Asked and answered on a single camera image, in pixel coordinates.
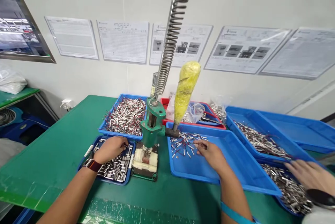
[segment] coil spring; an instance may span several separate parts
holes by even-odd
[[[180,20],[184,18],[180,15],[184,15],[185,12],[178,11],[179,9],[186,9],[186,5],[180,5],[187,3],[188,0],[172,0],[170,15],[166,26],[164,50],[161,58],[161,64],[159,65],[158,80],[155,89],[155,97],[163,95],[168,75],[170,72],[174,52],[176,50],[176,43],[178,39],[179,30],[181,29],[182,23]]]

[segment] green table surface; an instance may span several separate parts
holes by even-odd
[[[45,212],[77,172],[116,98],[86,97],[0,170],[0,200]],[[171,175],[168,145],[159,139],[158,180],[131,177],[125,186],[95,181],[80,222],[218,223],[220,187]],[[245,191],[261,223],[299,223],[268,195]]]
[[[37,92],[39,92],[39,89],[34,89],[34,88],[29,88],[29,87],[24,88],[22,91],[20,91],[19,93],[15,95],[11,93],[0,91],[0,109],[13,102],[22,100]]]

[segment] electrical outlet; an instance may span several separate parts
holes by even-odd
[[[64,99],[62,101],[62,104],[63,104],[63,108],[68,109],[68,110],[73,109],[75,106],[74,101],[72,101],[71,99]]]

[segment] hand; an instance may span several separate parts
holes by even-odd
[[[300,159],[285,163],[287,169],[299,180],[305,190],[318,189],[335,197],[335,177],[317,163]]]
[[[193,143],[198,145],[196,153],[204,156],[209,165],[220,175],[227,161],[219,147],[206,140],[194,140]]]
[[[128,140],[125,137],[111,137],[94,153],[94,160],[104,164],[123,152],[126,149],[125,145],[128,146]]]

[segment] small blue bin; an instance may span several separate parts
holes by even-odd
[[[83,157],[83,159],[81,160],[79,166],[78,166],[78,169],[77,171],[80,170],[80,168],[83,166],[84,162],[87,160],[87,158],[90,156],[90,153],[93,151],[94,147],[98,144],[98,147],[100,148],[102,146],[103,143],[99,142],[101,139],[108,139],[109,137],[107,136],[97,136],[97,138],[95,139],[95,141],[93,142],[93,144],[91,145],[91,151],[86,153],[86,155]],[[136,149],[136,141],[135,139],[133,138],[128,138],[128,143],[133,145],[133,149],[132,149],[132,155],[134,155],[135,153],[135,149]],[[117,181],[113,181],[113,180],[108,180],[108,179],[105,179],[103,177],[100,177],[100,176],[97,176],[97,179],[101,180],[101,181],[104,181],[104,182],[107,182],[107,183],[111,183],[111,184],[116,184],[116,185],[119,185],[119,186],[124,186],[128,183],[129,181],[129,177],[130,177],[130,172],[131,172],[131,169],[128,168],[127,170],[127,176],[126,176],[126,180],[124,182],[117,182]]]
[[[172,128],[173,123],[167,122],[166,127]],[[183,124],[179,128],[183,132],[197,133],[216,144],[223,152],[228,164],[240,180],[244,190],[281,196],[281,191],[270,179],[263,168],[251,156],[236,136],[227,130],[220,130],[196,125]],[[174,176],[220,184],[219,176],[200,155],[190,153],[189,156],[179,154],[172,158],[170,137],[167,138],[169,148],[170,170]]]
[[[274,167],[278,167],[284,170],[287,170],[287,168],[284,166],[284,164],[281,163],[277,163],[277,162],[271,162],[268,160],[257,160],[258,163],[260,164],[268,164],[270,166],[274,166]],[[298,180],[293,176],[292,173],[287,172],[287,174],[289,175],[289,177],[291,177],[292,179],[294,179],[296,182],[298,182]],[[295,216],[299,216],[299,217],[303,217],[303,215],[301,214],[295,214],[294,212],[292,212],[291,209],[287,208],[284,204],[284,202],[280,199],[280,196],[274,196],[274,198],[276,199],[276,201],[282,206],[282,208],[284,208],[287,212],[289,212],[290,214],[293,214]]]
[[[128,95],[128,94],[121,94],[119,96],[119,98],[116,100],[116,102],[114,103],[113,107],[111,108],[110,112],[112,113],[114,111],[114,109],[119,105],[120,101],[122,101],[123,98],[130,98],[130,99],[142,99],[144,101],[147,101],[147,96],[137,96],[137,95]],[[143,138],[143,134],[141,136],[135,136],[135,135],[130,135],[130,134],[124,134],[124,133],[119,133],[119,132],[114,132],[114,131],[106,131],[106,130],[103,130],[105,129],[105,126],[106,126],[106,121],[103,120],[102,124],[100,125],[99,129],[98,129],[98,132],[100,132],[101,134],[103,134],[104,136],[109,136],[109,137],[112,137],[112,136],[123,136],[123,137],[126,137],[126,138],[133,138],[135,139],[136,141],[141,141],[142,138]]]
[[[227,125],[228,128],[236,134],[236,136],[241,140],[244,146],[250,151],[250,153],[257,159],[266,159],[270,161],[287,161],[285,158],[276,157],[269,154],[264,154],[258,152],[254,146],[247,140],[245,135],[240,131],[234,121],[242,123],[254,130],[261,132],[263,134],[269,134],[272,139],[283,148],[292,159],[302,159],[305,161],[316,162],[307,152],[305,152],[300,146],[298,146],[293,140],[285,136],[280,130],[278,130],[274,125],[272,125],[266,118],[259,114],[255,110],[238,108],[233,106],[228,106],[226,108],[227,112]]]
[[[330,125],[307,118],[259,111],[301,148],[328,154],[335,151],[335,129]]]

